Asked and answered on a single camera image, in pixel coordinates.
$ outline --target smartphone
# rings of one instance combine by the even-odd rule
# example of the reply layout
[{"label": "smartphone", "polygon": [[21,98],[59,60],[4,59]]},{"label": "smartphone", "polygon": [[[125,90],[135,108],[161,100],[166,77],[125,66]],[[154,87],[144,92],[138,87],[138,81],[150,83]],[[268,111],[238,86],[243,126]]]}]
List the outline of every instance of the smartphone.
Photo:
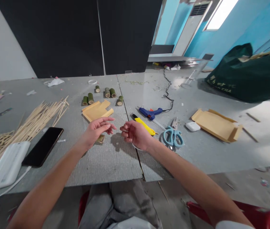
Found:
[{"label": "smartphone", "polygon": [[59,137],[62,135],[63,131],[63,128],[49,127],[46,133],[24,158],[22,165],[32,166],[34,168],[41,167],[58,141]]}]

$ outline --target blue scissors handle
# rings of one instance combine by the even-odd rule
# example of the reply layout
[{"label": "blue scissors handle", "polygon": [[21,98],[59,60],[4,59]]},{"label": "blue scissors handle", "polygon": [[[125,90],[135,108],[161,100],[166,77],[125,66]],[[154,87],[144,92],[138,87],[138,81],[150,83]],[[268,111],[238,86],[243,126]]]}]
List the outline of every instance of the blue scissors handle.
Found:
[{"label": "blue scissors handle", "polygon": [[167,130],[163,133],[163,141],[166,145],[175,146],[180,148],[183,146],[183,139],[181,137],[181,132],[178,130],[174,130],[171,126],[167,127]]}]

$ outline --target white shirt sleeve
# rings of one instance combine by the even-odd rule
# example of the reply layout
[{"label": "white shirt sleeve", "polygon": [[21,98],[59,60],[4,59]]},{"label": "white shirt sleeve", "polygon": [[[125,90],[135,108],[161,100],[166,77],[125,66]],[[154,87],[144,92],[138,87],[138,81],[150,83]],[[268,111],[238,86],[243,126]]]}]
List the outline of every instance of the white shirt sleeve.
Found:
[{"label": "white shirt sleeve", "polygon": [[218,222],[217,225],[215,226],[215,229],[254,229],[254,228],[245,224],[225,220]]}]

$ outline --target scissors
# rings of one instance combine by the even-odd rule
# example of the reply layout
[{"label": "scissors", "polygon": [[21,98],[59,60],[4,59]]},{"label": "scissors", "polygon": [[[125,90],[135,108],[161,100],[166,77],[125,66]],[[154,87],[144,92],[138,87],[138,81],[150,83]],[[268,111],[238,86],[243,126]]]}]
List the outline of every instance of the scissors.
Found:
[{"label": "scissors", "polygon": [[174,118],[171,126],[168,126],[167,130],[164,131],[163,141],[166,145],[180,148],[183,146],[183,138],[181,137],[181,132],[177,130],[177,121],[177,117]]}]

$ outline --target person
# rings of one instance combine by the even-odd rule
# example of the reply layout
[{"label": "person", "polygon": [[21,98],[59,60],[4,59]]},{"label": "person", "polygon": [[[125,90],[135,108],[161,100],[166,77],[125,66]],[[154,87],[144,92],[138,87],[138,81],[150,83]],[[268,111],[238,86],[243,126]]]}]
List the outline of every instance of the person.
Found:
[{"label": "person", "polygon": [[[92,121],[76,144],[28,193],[9,223],[9,229],[42,228],[78,161],[103,132],[116,130],[111,117]],[[125,142],[151,154],[201,205],[216,229],[249,229],[253,225],[229,196],[206,174],[153,138],[142,124],[120,127]],[[140,180],[92,185],[79,228],[162,228]]]}]

